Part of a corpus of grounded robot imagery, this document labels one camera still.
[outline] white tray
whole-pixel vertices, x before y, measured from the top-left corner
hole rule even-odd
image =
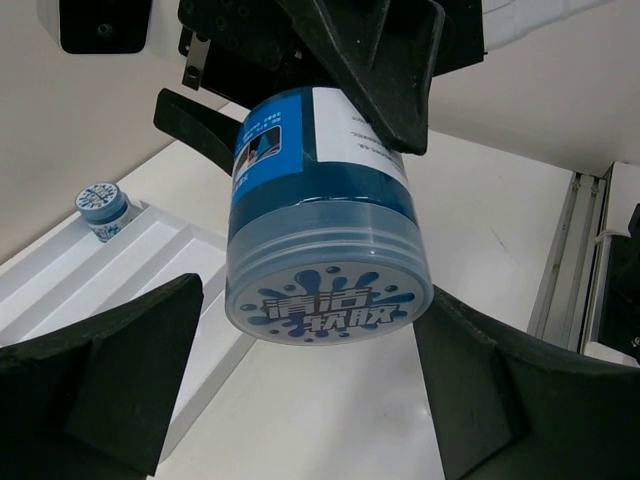
[[[106,244],[78,214],[0,268],[0,346],[53,332],[197,273],[204,302],[161,460],[254,343],[224,313],[226,239],[155,207]]]

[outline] blue jar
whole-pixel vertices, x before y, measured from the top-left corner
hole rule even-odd
[[[402,156],[338,89],[275,96],[238,136],[226,313],[293,345],[375,337],[433,300]]]
[[[76,209],[101,242],[118,234],[134,218],[127,196],[113,183],[96,183],[76,197]]]

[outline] blue splash pattern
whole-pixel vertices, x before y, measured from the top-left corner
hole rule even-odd
[[[339,267],[328,267],[325,270],[325,272],[328,273],[329,275],[337,275],[341,273],[341,269]],[[332,293],[338,292],[348,288],[363,289],[363,288],[371,287],[372,290],[378,289],[377,287],[374,286],[374,284],[379,280],[379,278],[380,278],[380,275],[377,272],[367,272],[360,275],[360,277],[355,281],[355,283],[353,283],[352,287],[348,287],[347,286],[349,284],[348,279],[344,276],[337,276],[331,282],[330,292]],[[258,293],[263,297],[265,297],[265,300],[267,299],[282,300],[282,299],[292,298],[297,295],[300,295],[301,289],[304,290],[303,292],[304,295],[317,295],[319,293],[323,293],[320,290],[320,286],[322,284],[322,275],[317,270],[303,270],[301,272],[298,272],[294,276],[294,280],[297,285],[287,284],[287,285],[283,285],[282,287],[284,291],[291,292],[292,293],[291,295],[288,295],[286,293],[282,293],[280,291],[276,291],[270,288],[262,288],[258,290]],[[391,296],[386,296],[389,293],[397,292],[398,287],[396,285],[387,285],[380,288],[380,290],[382,291],[371,292],[370,294],[371,302],[368,304],[369,307],[383,306],[383,305],[397,305],[397,304],[403,304],[403,303],[407,304],[407,303],[411,303],[415,299],[415,295],[413,293],[399,293]],[[258,305],[245,304],[240,307],[240,310],[247,313],[253,313],[256,310],[258,310],[258,308],[259,308]],[[264,307],[260,308],[259,310],[261,312],[266,313],[266,309]],[[332,330],[332,331],[321,330],[319,332],[311,333],[309,332],[309,324],[305,323],[304,321],[305,315],[306,315],[305,313],[292,313],[287,319],[280,318],[280,319],[272,320],[266,315],[254,314],[253,316],[250,316],[247,319],[247,321],[254,326],[265,326],[265,325],[281,322],[281,324],[278,325],[278,328],[287,329],[286,334],[289,337],[301,338],[301,337],[304,337],[306,334],[309,334],[310,335],[309,337],[304,338],[304,342],[306,343],[312,343],[314,341],[314,338],[312,338],[311,336],[317,339],[326,339],[330,336],[337,336],[341,339],[344,339],[351,336],[351,334],[346,331],[347,328],[336,328],[335,330]],[[406,311],[397,310],[391,313],[391,318],[393,320],[396,320],[396,319],[402,320],[406,318],[407,315],[408,313]],[[378,325],[377,324],[362,325],[355,328],[362,328],[365,330],[372,331],[372,330],[376,330],[378,328]],[[269,333],[271,335],[279,335],[284,332],[273,328],[269,330]]]

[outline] splash graphic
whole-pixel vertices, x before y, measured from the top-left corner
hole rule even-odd
[[[350,284],[349,280],[341,275],[342,271],[340,267],[328,267],[325,270],[326,274],[333,277],[330,279],[331,290],[329,292],[321,291],[320,286],[322,284],[322,274],[317,270],[304,270],[298,272],[294,276],[295,284],[286,284],[282,286],[283,291],[273,290],[270,288],[262,288],[258,290],[258,293],[264,298],[264,303],[293,299],[305,296],[319,296],[320,294],[332,294],[335,292],[343,292],[345,289],[369,289],[369,301],[367,302],[367,308],[381,307],[381,306],[393,306],[397,305],[398,309],[391,312],[391,320],[402,320],[407,317],[408,313],[405,310],[400,309],[401,304],[411,303],[415,299],[413,293],[397,293],[398,287],[396,285],[376,285],[380,279],[380,275],[377,272],[366,272],[359,276],[359,278]],[[304,342],[312,343],[314,339],[326,339],[333,336],[334,338],[345,339],[351,336],[346,327],[337,327],[334,329],[320,330],[312,332],[310,331],[310,325],[308,320],[305,320],[305,316],[308,313],[292,312],[286,318],[270,318],[267,315],[267,308],[253,303],[242,305],[240,310],[246,312],[249,324],[254,326],[269,325],[272,328],[269,330],[271,335],[280,335],[286,333],[289,337],[302,339]],[[365,330],[376,330],[378,323],[370,325],[358,325],[357,327]]]

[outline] white table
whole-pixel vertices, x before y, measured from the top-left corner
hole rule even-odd
[[[439,134],[407,168],[435,283],[525,330],[571,172]],[[229,179],[187,147],[120,184],[226,232]],[[413,330],[322,348],[258,341],[157,478],[444,478]]]

